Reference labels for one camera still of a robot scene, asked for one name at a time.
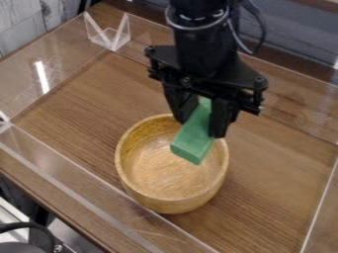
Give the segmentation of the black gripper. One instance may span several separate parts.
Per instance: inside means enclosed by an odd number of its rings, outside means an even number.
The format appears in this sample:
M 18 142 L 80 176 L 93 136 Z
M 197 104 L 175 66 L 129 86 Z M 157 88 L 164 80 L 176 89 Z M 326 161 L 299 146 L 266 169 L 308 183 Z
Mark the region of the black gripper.
M 175 120 L 184 124 L 197 99 L 211 100 L 208 132 L 226 136 L 230 124 L 244 111 L 258 114 L 268 81 L 240 59 L 239 15 L 165 14 L 173 43 L 145 48 L 149 77 L 163 83 Z

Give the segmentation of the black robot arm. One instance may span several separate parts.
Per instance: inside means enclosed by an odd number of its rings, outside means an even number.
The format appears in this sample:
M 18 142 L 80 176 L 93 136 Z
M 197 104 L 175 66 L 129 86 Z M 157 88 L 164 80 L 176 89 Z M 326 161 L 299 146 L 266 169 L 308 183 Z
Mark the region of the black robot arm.
M 173 118 L 185 123 L 197 98 L 208 98 L 207 133 L 215 138 L 226 136 L 240 112 L 260 112 L 268 88 L 266 77 L 239 55 L 256 52 L 239 37 L 243 10 L 260 26 L 266 24 L 251 0 L 168 0 L 165 19 L 173 43 L 145 48 L 149 77 L 163 83 Z

